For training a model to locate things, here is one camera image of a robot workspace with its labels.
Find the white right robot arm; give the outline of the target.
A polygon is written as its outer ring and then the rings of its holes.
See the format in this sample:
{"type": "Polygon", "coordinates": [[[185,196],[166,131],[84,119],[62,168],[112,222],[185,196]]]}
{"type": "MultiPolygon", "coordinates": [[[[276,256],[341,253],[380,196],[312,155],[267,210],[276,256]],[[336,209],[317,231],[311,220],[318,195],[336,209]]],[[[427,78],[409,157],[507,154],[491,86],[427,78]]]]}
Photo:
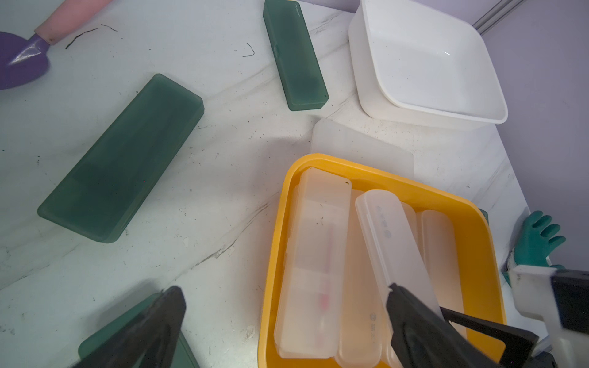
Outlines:
{"type": "Polygon", "coordinates": [[[518,312],[544,322],[552,350],[532,357],[538,336],[443,308],[447,321],[480,332],[506,345],[492,367],[587,367],[588,273],[519,265],[509,271],[518,312]]]}

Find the clear pencil case pink pen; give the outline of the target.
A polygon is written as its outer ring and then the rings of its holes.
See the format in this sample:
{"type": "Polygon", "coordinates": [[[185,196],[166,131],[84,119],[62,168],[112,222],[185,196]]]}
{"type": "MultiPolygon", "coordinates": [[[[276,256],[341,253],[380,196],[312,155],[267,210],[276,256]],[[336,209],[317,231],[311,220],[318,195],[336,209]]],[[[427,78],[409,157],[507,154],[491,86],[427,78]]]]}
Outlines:
{"type": "Polygon", "coordinates": [[[341,326],[351,182],[309,168],[298,184],[274,339],[283,359],[329,359],[341,326]]]}

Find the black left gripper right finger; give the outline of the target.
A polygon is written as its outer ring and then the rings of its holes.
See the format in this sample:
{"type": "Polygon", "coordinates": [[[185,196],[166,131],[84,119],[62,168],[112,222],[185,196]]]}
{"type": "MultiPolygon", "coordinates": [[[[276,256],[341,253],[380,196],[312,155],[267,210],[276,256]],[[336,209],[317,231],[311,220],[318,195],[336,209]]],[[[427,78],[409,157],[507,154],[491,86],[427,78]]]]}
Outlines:
{"type": "Polygon", "coordinates": [[[386,309],[391,346],[404,367],[497,367],[406,288],[392,284],[386,309]]]}

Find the yellow plastic tray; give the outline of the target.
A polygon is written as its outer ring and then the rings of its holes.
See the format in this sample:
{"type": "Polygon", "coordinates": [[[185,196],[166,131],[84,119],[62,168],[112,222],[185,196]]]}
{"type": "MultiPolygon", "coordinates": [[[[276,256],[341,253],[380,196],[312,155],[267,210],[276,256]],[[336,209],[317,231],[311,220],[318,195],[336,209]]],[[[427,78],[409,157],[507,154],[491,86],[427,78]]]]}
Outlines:
{"type": "Polygon", "coordinates": [[[385,304],[506,322],[491,231],[473,203],[324,154],[288,170],[271,245],[260,367],[395,366],[385,304]]]}

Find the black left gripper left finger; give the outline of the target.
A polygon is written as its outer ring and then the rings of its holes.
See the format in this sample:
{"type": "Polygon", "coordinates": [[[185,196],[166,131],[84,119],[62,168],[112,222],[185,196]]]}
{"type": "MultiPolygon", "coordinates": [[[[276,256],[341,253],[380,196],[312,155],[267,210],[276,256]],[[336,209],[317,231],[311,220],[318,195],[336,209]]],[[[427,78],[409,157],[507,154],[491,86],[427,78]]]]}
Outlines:
{"type": "Polygon", "coordinates": [[[105,341],[76,367],[170,367],[187,310],[183,291],[173,286],[105,341]]]}

